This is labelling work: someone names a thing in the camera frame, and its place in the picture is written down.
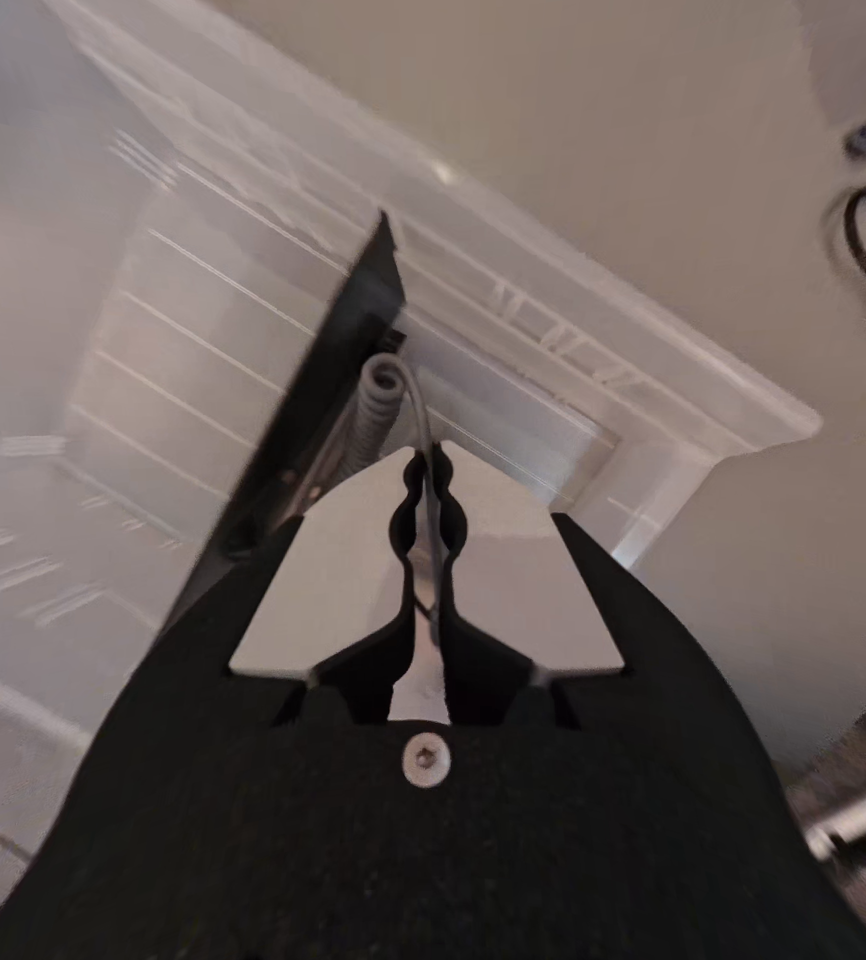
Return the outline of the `black divider panel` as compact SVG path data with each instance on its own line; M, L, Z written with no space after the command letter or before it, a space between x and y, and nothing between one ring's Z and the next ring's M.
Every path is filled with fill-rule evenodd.
M396 251L390 217L381 209L167 614L159 640L295 515L317 457L355 395L363 365L382 348L397 351L402 345L404 336L393 333L406 303Z

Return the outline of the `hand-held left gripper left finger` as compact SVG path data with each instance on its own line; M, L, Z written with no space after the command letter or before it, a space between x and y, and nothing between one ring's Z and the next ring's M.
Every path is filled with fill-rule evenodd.
M384 724L415 653L415 451L331 489L302 517L228 666L338 691Z

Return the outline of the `clear plastic bin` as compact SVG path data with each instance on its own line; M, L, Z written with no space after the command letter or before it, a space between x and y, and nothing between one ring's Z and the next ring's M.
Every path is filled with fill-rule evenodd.
M0 2L0 889L382 211L436 433L625 566L721 461L818 433L211 3Z

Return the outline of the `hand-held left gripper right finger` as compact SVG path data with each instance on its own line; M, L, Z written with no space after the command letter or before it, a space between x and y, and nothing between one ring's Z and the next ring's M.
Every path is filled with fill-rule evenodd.
M439 445L439 652L453 724L501 724L527 687L617 674L624 658L547 504Z

